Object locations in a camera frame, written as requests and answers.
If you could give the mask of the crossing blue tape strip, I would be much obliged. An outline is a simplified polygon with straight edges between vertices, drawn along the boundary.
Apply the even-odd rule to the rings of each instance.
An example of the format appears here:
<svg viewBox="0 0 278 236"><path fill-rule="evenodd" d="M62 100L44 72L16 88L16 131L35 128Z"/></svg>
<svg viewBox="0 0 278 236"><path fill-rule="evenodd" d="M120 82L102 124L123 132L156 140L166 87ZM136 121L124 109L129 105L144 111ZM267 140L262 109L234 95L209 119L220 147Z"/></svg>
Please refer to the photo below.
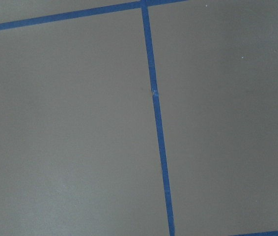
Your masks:
<svg viewBox="0 0 278 236"><path fill-rule="evenodd" d="M72 12L65 12L54 15L0 23L0 31L139 8L141 8L140 0Z"/></svg>

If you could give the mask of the corner blue tape strip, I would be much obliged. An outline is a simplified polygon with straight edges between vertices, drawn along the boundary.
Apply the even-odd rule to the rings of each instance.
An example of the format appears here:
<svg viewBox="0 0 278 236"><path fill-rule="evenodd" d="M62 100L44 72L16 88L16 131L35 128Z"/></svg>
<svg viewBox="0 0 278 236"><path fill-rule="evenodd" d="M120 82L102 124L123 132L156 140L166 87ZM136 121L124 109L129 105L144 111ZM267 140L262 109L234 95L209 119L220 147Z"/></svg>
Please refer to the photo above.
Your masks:
<svg viewBox="0 0 278 236"><path fill-rule="evenodd" d="M258 232L250 234L239 234L234 236L278 236L278 231Z"/></svg>

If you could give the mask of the long blue tape strip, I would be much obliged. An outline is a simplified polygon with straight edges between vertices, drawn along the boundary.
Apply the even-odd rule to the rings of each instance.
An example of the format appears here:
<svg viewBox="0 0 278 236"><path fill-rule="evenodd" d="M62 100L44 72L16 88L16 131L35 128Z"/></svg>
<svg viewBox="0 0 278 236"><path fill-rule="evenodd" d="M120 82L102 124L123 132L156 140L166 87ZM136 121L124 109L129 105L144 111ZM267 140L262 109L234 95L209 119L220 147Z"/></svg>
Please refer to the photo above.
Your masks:
<svg viewBox="0 0 278 236"><path fill-rule="evenodd" d="M150 87L152 92L153 109L154 109L154 116L155 116L155 123L156 123L163 189L164 189L165 204L167 210L168 230L170 236L175 236L174 214L173 214L173 207L172 207L172 197L171 197L169 173L168 173L168 166L167 166L166 145L164 139L162 113L161 113L156 66L155 66L154 51L153 51L153 40L152 40L149 11L148 11L148 1L141 0L140 7L141 7L144 38L145 38L145 45L146 45Z"/></svg>

